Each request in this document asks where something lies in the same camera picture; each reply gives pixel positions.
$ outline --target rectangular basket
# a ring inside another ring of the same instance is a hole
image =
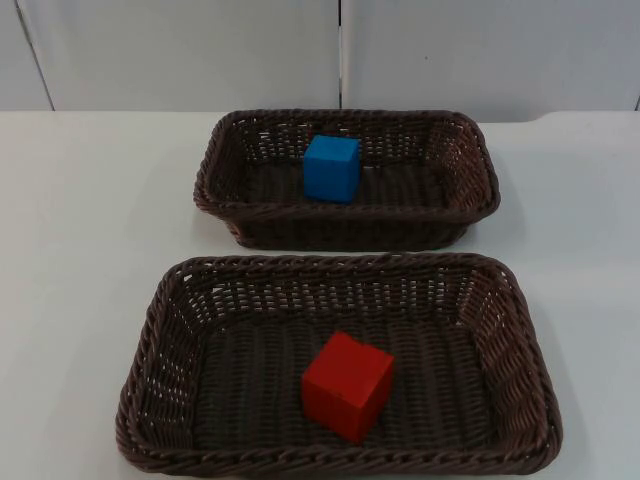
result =
[[[302,159],[316,134],[360,140],[350,205],[304,196]],[[460,113],[258,110],[217,124],[194,200],[246,247],[400,251],[450,245],[500,194],[484,137]]]
[[[360,446],[302,413],[304,370],[344,331],[395,356]],[[117,443],[174,475],[531,473],[562,441],[513,274],[478,255],[196,258],[147,311]]]

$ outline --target table surface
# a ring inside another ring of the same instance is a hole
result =
[[[2,478],[148,478],[114,415],[157,282],[253,253],[191,200],[221,115],[0,114]],[[565,429],[533,478],[636,479],[640,114],[481,127],[502,205],[449,250],[505,262],[528,298]]]

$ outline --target blue cube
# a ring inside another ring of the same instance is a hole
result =
[[[316,200],[351,203],[360,183],[355,138],[316,135],[304,152],[304,194]]]

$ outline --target red cube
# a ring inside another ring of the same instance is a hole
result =
[[[302,376],[307,417],[361,443],[391,393],[393,356],[337,332]]]

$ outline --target white wall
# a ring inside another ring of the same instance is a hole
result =
[[[508,121],[633,110],[638,0],[343,0],[343,100]]]
[[[0,0],[0,110],[50,110],[13,0]]]
[[[59,110],[338,104],[337,0],[20,2]]]

